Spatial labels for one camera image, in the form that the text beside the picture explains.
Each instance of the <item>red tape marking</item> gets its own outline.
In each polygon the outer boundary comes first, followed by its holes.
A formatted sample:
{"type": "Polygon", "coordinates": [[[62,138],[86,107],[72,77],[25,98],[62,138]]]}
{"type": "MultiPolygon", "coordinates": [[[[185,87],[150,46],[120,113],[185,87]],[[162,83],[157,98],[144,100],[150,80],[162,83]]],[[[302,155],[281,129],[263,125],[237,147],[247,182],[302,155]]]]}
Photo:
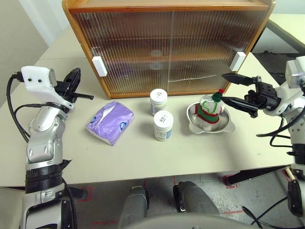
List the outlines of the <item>red tape marking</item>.
{"type": "Polygon", "coordinates": [[[286,175],[286,171],[285,171],[285,170],[282,170],[282,173],[284,174],[284,176],[285,176],[286,180],[289,182],[289,181],[290,181],[290,179],[289,179],[289,178],[288,178],[288,176],[286,175]]]}
{"type": "Polygon", "coordinates": [[[88,190],[88,196],[86,199],[79,199],[78,202],[90,202],[92,199],[92,195],[93,195],[93,187],[91,186],[87,186],[82,188],[84,190],[88,190]]]}
{"type": "Polygon", "coordinates": [[[240,210],[240,211],[225,211],[223,212],[223,214],[234,214],[234,213],[242,213],[244,212],[243,210],[240,210]]]}
{"type": "Polygon", "coordinates": [[[92,225],[108,225],[108,224],[118,224],[118,221],[102,221],[102,222],[92,222],[92,225]]]}
{"type": "Polygon", "coordinates": [[[231,188],[239,187],[238,184],[236,184],[236,185],[231,185],[231,186],[227,186],[227,184],[225,183],[225,179],[226,179],[227,177],[232,176],[232,175],[233,175],[233,174],[229,174],[229,175],[223,176],[223,182],[224,182],[224,185],[225,185],[226,189],[231,189],[231,188]]]}

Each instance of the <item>cabinet top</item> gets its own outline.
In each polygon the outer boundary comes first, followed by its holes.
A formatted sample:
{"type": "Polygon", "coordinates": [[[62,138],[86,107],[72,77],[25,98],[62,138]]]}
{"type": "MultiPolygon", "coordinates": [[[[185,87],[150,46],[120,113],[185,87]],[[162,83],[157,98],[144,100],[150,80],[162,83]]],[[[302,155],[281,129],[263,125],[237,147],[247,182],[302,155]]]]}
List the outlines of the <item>cabinet top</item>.
{"type": "Polygon", "coordinates": [[[274,0],[65,0],[71,12],[268,10],[274,0]]]}

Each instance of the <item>green knitted hat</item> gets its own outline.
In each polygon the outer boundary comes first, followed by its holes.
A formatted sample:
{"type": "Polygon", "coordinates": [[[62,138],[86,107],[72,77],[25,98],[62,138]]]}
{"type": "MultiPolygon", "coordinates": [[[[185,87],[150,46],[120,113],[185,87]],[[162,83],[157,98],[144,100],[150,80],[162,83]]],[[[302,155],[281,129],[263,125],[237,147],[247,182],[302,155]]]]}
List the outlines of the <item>green knitted hat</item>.
{"type": "Polygon", "coordinates": [[[212,95],[212,99],[217,103],[220,102],[221,97],[223,96],[223,93],[224,93],[224,89],[219,89],[218,92],[216,92],[212,95]]]}

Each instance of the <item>purple tissue pack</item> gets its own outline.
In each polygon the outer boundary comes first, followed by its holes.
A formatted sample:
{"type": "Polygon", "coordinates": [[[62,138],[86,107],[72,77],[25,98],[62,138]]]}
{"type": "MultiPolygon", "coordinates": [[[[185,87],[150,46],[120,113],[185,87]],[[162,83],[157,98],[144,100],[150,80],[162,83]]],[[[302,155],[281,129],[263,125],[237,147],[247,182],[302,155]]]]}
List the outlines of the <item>purple tissue pack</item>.
{"type": "Polygon", "coordinates": [[[126,106],[111,102],[99,110],[86,127],[92,135],[113,146],[133,117],[133,112],[126,106]]]}

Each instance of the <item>metal bowl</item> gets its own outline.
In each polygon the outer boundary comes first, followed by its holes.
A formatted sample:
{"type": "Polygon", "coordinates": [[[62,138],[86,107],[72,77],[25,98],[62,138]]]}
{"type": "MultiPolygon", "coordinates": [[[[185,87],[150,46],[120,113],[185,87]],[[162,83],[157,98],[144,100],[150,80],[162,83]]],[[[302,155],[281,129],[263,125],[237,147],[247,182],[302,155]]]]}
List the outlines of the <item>metal bowl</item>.
{"type": "Polygon", "coordinates": [[[228,110],[225,108],[223,112],[219,114],[219,124],[218,127],[213,131],[206,131],[200,128],[200,126],[192,119],[192,113],[190,111],[190,108],[192,106],[195,106],[198,103],[193,103],[188,106],[186,110],[186,116],[190,122],[189,127],[190,130],[195,134],[201,134],[201,133],[219,133],[219,132],[227,132],[231,133],[235,130],[235,125],[231,121],[230,114],[228,110]]]}

